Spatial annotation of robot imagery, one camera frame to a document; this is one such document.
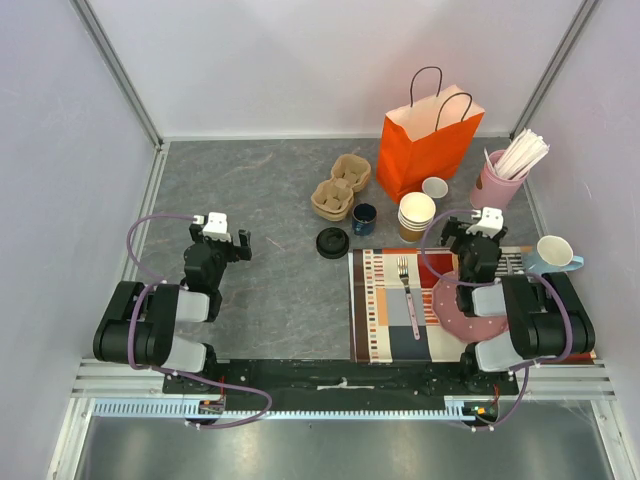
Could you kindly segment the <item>bundle of white straws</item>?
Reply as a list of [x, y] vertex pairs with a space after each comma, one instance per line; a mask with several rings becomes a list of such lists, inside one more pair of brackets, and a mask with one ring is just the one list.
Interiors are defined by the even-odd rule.
[[541, 135], [523, 129], [494, 164], [494, 172], [504, 180], [523, 179], [549, 150]]

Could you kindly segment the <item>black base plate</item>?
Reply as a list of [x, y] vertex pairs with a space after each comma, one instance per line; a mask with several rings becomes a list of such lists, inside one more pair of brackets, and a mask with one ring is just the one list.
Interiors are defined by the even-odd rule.
[[506, 373], [465, 373], [458, 363], [402, 361], [386, 364], [349, 360], [229, 360], [205, 370], [223, 388], [167, 375], [165, 394], [223, 394], [232, 407], [260, 410], [266, 400], [229, 385], [262, 390], [277, 407], [437, 408], [448, 396], [516, 396], [519, 387]]

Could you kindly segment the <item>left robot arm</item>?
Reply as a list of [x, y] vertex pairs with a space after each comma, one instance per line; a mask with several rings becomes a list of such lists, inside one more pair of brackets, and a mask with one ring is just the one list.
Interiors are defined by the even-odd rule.
[[155, 286], [121, 281], [93, 338], [93, 354], [103, 362], [185, 370], [185, 382], [208, 393], [219, 382], [218, 367], [208, 362], [210, 346], [191, 347], [175, 335], [178, 322], [211, 323], [222, 304], [219, 287], [230, 263], [252, 258], [251, 233], [224, 239], [201, 225], [189, 227], [193, 244], [183, 254], [184, 277], [178, 284]]

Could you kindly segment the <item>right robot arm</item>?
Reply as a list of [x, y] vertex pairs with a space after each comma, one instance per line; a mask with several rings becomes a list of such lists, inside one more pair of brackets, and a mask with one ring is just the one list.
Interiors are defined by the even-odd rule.
[[568, 275], [499, 275], [507, 229], [501, 218], [474, 223], [447, 219], [440, 242], [457, 265], [441, 274], [432, 308], [442, 327], [464, 343], [458, 381], [483, 392], [494, 372], [590, 353], [595, 329]]

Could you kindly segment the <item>orange paper bag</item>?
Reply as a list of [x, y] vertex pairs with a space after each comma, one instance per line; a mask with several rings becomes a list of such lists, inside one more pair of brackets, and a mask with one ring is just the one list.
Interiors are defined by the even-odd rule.
[[473, 96], [451, 85], [385, 114], [376, 180], [395, 203], [429, 177], [452, 178], [484, 117]]

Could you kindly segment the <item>light blue mug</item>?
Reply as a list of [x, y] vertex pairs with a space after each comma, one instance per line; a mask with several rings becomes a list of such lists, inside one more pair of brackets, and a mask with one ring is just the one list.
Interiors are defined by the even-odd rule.
[[584, 258], [574, 254], [571, 245], [562, 237], [546, 235], [533, 250], [522, 257], [524, 271], [543, 275], [572, 272], [584, 266]]

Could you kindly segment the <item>stack of brown paper cups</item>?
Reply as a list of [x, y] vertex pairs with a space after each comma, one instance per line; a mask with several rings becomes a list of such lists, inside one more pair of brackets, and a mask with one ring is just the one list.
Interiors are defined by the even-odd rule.
[[420, 240], [436, 213], [433, 199], [421, 192], [406, 194], [399, 203], [399, 235], [405, 241]]

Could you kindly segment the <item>cardboard cup carrier stack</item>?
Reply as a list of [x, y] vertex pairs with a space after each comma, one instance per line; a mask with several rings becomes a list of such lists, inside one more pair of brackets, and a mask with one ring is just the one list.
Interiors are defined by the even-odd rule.
[[371, 178], [370, 163], [355, 154], [339, 156], [331, 168], [331, 178], [321, 182], [311, 195], [313, 211], [320, 217], [339, 222], [346, 218]]

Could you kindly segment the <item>patterned colourful placemat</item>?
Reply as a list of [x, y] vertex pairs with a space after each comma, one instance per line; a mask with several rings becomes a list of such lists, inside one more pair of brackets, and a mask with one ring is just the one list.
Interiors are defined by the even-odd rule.
[[[397, 259], [408, 259], [421, 339], [413, 336]], [[447, 249], [356, 249], [349, 255], [351, 358], [359, 363], [457, 362], [465, 345], [445, 331], [432, 310], [438, 277], [457, 262]], [[590, 363], [595, 354], [569, 356]]]

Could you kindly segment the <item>pink straw holder cup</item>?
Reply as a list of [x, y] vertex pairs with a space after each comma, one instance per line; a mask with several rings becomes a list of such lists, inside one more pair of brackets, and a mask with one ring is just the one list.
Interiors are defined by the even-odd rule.
[[485, 164], [470, 193], [472, 207], [476, 210], [490, 207], [505, 211], [525, 179], [526, 176], [518, 180], [504, 179], [493, 173], [488, 164]]

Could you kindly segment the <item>dark blue ceramic mug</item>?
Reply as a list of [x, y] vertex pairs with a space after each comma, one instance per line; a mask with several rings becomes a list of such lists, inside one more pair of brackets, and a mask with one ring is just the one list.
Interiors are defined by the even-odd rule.
[[377, 219], [376, 208], [369, 203], [360, 203], [352, 211], [352, 230], [356, 236], [371, 235]]

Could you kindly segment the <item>black plastic coffee lid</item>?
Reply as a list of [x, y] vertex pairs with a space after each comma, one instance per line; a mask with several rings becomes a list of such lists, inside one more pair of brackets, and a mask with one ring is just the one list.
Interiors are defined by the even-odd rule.
[[349, 251], [348, 234], [338, 227], [321, 230], [316, 237], [316, 250], [326, 259], [339, 259]]

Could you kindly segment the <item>pink dotted plate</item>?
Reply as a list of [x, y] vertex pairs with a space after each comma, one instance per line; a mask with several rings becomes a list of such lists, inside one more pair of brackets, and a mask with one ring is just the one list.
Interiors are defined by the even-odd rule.
[[470, 344], [490, 340], [508, 331], [506, 316], [467, 317], [456, 304], [456, 286], [451, 280], [457, 279], [455, 271], [444, 274], [432, 292], [432, 310], [442, 328], [463, 343]]

